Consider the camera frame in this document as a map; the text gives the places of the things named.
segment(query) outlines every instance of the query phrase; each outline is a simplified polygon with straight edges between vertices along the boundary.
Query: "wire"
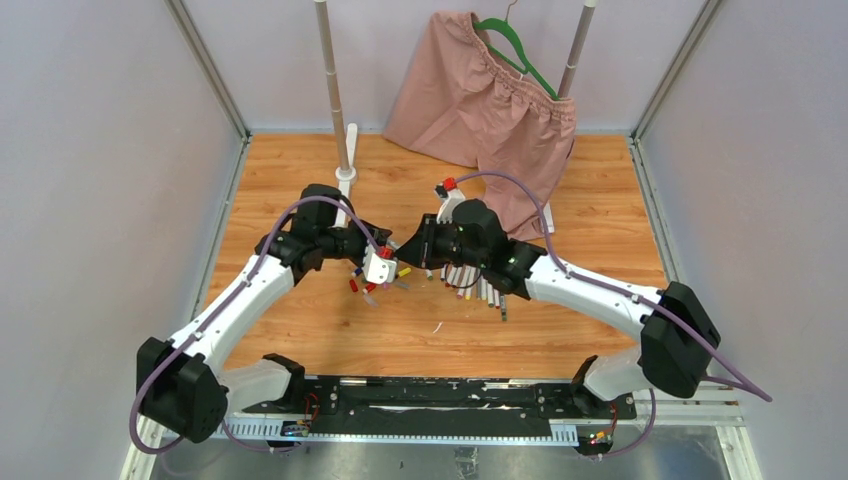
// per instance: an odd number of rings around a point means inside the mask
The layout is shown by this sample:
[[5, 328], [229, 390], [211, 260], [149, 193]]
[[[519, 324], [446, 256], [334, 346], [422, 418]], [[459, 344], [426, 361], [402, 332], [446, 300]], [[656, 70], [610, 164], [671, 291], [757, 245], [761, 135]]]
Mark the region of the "wire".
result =
[[648, 439], [648, 436], [651, 435], [651, 432], [654, 431], [654, 423], [657, 421], [657, 396], [654, 394], [653, 388], [648, 389], [648, 394], [651, 395], [651, 416], [648, 417], [648, 423], [645, 425], [645, 430], [642, 430], [642, 434], [639, 435], [639, 438], [620, 450], [615, 450], [605, 454], [585, 456], [596, 460], [603, 460], [605, 457], [618, 457], [632, 452], [636, 447], [644, 443], [645, 440]]
[[[324, 202], [329, 203], [330, 205], [335, 206], [336, 208], [341, 209], [347, 216], [354, 221], [357, 227], [362, 231], [365, 235], [365, 238], [368, 240], [368, 243], [371, 244], [374, 249], [379, 249], [379, 245], [377, 245], [377, 241], [374, 239], [374, 236], [371, 235], [371, 232], [368, 231], [368, 228], [365, 227], [365, 224], [360, 220], [348, 207], [341, 204], [340, 202], [333, 200], [332, 198], [322, 197], [317, 195], [312, 195], [309, 197], [301, 198], [300, 200], [291, 204], [277, 219], [274, 223], [273, 228], [271, 228], [271, 233], [265, 239], [265, 243], [262, 244], [262, 249], [259, 251], [259, 258], [254, 263], [253, 267], [247, 272], [247, 278], [239, 283], [236, 288], [227, 295], [218, 306], [209, 313], [209, 316], [197, 327], [195, 330], [196, 333], [203, 333], [212, 322], [218, 318], [218, 315], [229, 306], [233, 300], [248, 286], [250, 280], [256, 275], [259, 271], [259, 268], [262, 267], [262, 263], [265, 261], [265, 257], [268, 255], [268, 249], [271, 247], [271, 242], [276, 237], [276, 233], [291, 219], [291, 213], [299, 207], [300, 205], [304, 205], [312, 202]], [[165, 371], [182, 353], [184, 353], [192, 343], [194, 343], [196, 339], [195, 335], [189, 335], [186, 340], [180, 344], [170, 355], [168, 355], [165, 360], [162, 361], [156, 368], [153, 369], [153, 372], [148, 375], [148, 377], [142, 382], [141, 387], [138, 389], [138, 393], [135, 396], [135, 399], [132, 403], [132, 408], [130, 409], [130, 418], [129, 418], [129, 428], [130, 428], [130, 440], [132, 440], [133, 445], [139, 451], [146, 453], [148, 455], [158, 455], [160, 453], [165, 453], [174, 447], [176, 447], [182, 440], [183, 436], [180, 435], [173, 442], [165, 445], [164, 447], [151, 447], [146, 445], [144, 441], [141, 439], [141, 436], [138, 434], [138, 415], [139, 410], [141, 409], [141, 402], [144, 400], [144, 397], [147, 396], [147, 392], [150, 391], [150, 387], [153, 386], [153, 383], [162, 375], [162, 372]], [[224, 431], [227, 431], [227, 426], [224, 424]]]
[[[539, 202], [539, 199], [536, 198], [536, 195], [534, 195], [533, 192], [531, 192], [530, 189], [521, 182], [521, 180], [515, 178], [514, 176], [512, 176], [508, 173], [496, 172], [496, 171], [472, 172], [472, 173], [469, 173], [467, 175], [463, 175], [463, 176], [457, 178], [456, 183], [464, 182], [465, 180], [468, 180], [468, 179], [471, 179], [471, 178], [474, 178], [474, 177], [485, 176], [485, 175], [501, 177], [501, 178], [507, 179], [507, 180], [511, 181], [512, 183], [514, 183], [515, 185], [517, 185], [519, 188], [521, 188], [524, 191], [524, 193], [527, 194], [527, 196], [530, 198], [530, 200], [536, 206], [536, 212], [538, 213], [539, 217], [540, 218], [544, 217], [542, 205]], [[554, 262], [554, 264], [557, 267], [559, 267], [562, 270], [564, 275], [570, 275], [571, 277], [573, 277], [577, 280], [580, 280], [580, 281], [583, 281], [585, 283], [589, 283], [589, 284], [595, 285], [597, 287], [601, 287], [601, 288], [604, 288], [606, 290], [618, 293], [620, 295], [627, 297], [628, 299], [634, 299], [634, 301], [636, 301], [637, 303], [641, 302], [641, 303], [644, 303], [645, 305], [647, 305], [648, 307], [651, 307], [655, 311], [661, 313], [663, 316], [665, 316], [666, 318], [671, 320], [675, 325], [677, 325], [678, 327], [680, 327], [680, 329], [682, 329], [684, 332], [686, 332], [687, 335], [692, 337], [692, 339], [694, 339], [695, 342], [697, 342], [704, 350], [706, 350], [707, 353], [709, 353], [712, 358], [716, 359], [716, 361], [719, 364], [721, 364], [721, 366], [723, 366], [725, 369], [727, 369], [728, 372], [730, 372], [734, 377], [736, 377], [740, 381], [741, 385], [745, 386], [744, 390], [746, 392], [750, 392], [750, 393], [762, 398], [766, 402], [771, 402], [773, 400], [771, 395], [769, 395], [768, 393], [763, 391], [763, 389], [761, 389], [756, 384], [754, 384], [754, 382], [749, 380], [748, 377], [746, 377], [742, 372], [739, 371], [739, 369], [737, 369], [736, 367], [734, 367], [730, 363], [730, 360], [728, 360], [724, 355], [722, 355], [721, 353], [716, 351], [716, 349], [712, 345], [710, 345], [710, 343], [707, 342], [704, 339], [704, 337], [702, 337], [700, 334], [698, 334], [698, 332], [696, 332], [695, 329], [690, 327], [686, 322], [683, 321], [682, 318], [680, 318], [677, 314], [675, 314], [671, 310], [669, 310], [669, 309], [667, 309], [667, 308], [663, 307], [662, 305], [659, 305], [655, 302], [652, 302], [651, 300], [648, 300], [647, 298], [643, 297], [642, 295], [639, 295], [635, 292], [631, 292], [630, 290], [628, 290], [626, 288], [622, 288], [622, 287], [619, 287], [617, 285], [613, 285], [613, 284], [605, 282], [603, 280], [599, 280], [597, 278], [593, 278], [593, 277], [590, 277], [588, 275], [583, 275], [579, 272], [575, 272], [572, 269], [569, 269], [567, 267], [567, 265], [565, 263], [563, 263], [563, 261], [559, 258], [559, 256], [556, 255], [554, 245], [553, 245], [553, 239], [551, 238], [551, 232], [548, 230], [548, 225], [545, 222], [540, 222], [540, 224], [541, 224], [544, 236], [545, 236], [545, 245], [548, 248], [548, 253], [550, 254], [551, 260]]]

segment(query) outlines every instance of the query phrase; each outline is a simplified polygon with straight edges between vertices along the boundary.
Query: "wooden floor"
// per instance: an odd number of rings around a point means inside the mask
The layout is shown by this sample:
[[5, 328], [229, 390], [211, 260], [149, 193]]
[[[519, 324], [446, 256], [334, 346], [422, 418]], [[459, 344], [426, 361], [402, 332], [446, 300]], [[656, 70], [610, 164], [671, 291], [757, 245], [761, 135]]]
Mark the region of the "wooden floor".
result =
[[[244, 266], [274, 220], [308, 183], [334, 184], [331, 135], [254, 138], [209, 299]], [[425, 212], [438, 211], [433, 186], [468, 171], [410, 153], [376, 135], [359, 139], [359, 181], [351, 200], [363, 219], [402, 243]], [[479, 179], [462, 184], [469, 198]], [[579, 137], [552, 199], [554, 243], [568, 261], [628, 282], [664, 277], [623, 137]], [[234, 368], [276, 352], [312, 374], [570, 378], [583, 360], [631, 345], [600, 321], [541, 302], [508, 299], [509, 321], [476, 300], [458, 300], [438, 278], [415, 270], [410, 290], [378, 288], [378, 308], [348, 286], [351, 266], [327, 261], [274, 304], [236, 347]], [[444, 322], [437, 333], [433, 330]]]

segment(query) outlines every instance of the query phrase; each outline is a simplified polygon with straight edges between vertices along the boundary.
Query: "gray wall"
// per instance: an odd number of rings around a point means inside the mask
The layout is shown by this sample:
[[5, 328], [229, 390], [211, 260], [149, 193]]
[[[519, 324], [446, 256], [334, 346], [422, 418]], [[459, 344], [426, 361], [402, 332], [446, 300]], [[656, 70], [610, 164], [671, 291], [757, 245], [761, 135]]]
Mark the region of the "gray wall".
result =
[[238, 141], [163, 1], [0, 4], [0, 477], [114, 479]]
[[846, 18], [725, 2], [645, 141], [682, 276], [774, 395], [740, 396], [767, 479], [845, 478]]
[[[245, 120], [257, 129], [331, 126], [312, 0], [187, 0]], [[345, 119], [382, 129], [436, 10], [503, 18], [509, 0], [329, 0]], [[578, 128], [635, 126], [703, 0], [601, 0], [572, 90]], [[509, 16], [559, 86], [582, 0], [524, 0]]]

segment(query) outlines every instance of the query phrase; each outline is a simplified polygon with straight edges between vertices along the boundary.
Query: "clothes hanger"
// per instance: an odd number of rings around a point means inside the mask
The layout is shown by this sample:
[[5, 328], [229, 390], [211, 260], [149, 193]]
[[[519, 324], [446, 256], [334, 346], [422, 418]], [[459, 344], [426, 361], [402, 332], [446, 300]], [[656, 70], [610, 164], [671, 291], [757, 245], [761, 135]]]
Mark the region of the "clothes hanger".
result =
[[499, 52], [495, 47], [486, 44], [486, 46], [489, 47], [489, 50], [491, 50], [495, 55], [504, 59], [506, 63], [508, 63], [512, 68], [518, 70], [518, 72], [522, 75], [526, 75], [528, 73], [532, 75], [533, 78], [535, 78], [536, 81], [539, 82], [539, 85], [541, 85], [542, 88], [544, 88], [545, 91], [548, 92], [548, 95], [550, 95], [551, 98], [553, 98], [554, 100], [559, 100], [556, 90], [554, 90], [553, 88], [551, 88], [550, 85], [548, 85], [548, 82], [546, 82], [545, 79], [542, 78], [542, 75], [539, 73], [538, 70], [536, 70], [536, 67], [534, 67], [533, 64], [530, 63], [530, 60], [524, 53], [524, 47], [521, 45], [521, 40], [518, 38], [518, 34], [515, 32], [515, 30], [512, 29], [512, 27], [509, 26], [509, 23], [507, 23], [507, 21], [509, 20], [509, 9], [512, 8], [512, 6], [516, 3], [518, 3], [518, 0], [514, 0], [512, 3], [509, 4], [509, 6], [506, 8], [506, 17], [503, 20], [501, 20], [500, 18], [492, 17], [487, 18], [482, 22], [475, 22], [472, 24], [472, 26], [475, 30], [492, 30], [503, 35], [507, 39], [507, 41], [509, 41], [509, 44], [512, 45], [512, 48], [515, 50], [515, 54], [518, 56], [518, 60], [523, 64], [523, 66], [518, 66], [506, 55]]

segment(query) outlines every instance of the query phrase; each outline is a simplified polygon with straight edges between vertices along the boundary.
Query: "metal floor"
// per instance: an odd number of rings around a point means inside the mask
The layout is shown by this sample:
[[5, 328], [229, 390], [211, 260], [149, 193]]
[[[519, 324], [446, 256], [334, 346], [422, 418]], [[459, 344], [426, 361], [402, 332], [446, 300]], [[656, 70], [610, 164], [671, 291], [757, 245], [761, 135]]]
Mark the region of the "metal floor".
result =
[[[621, 425], [616, 442], [639, 434]], [[211, 465], [202, 468], [220, 452]], [[595, 463], [571, 448], [316, 443], [288, 454], [246, 451], [227, 440], [185, 442], [156, 462], [152, 479], [499, 480], [499, 479], [730, 479], [713, 427], [658, 426], [636, 450]]]

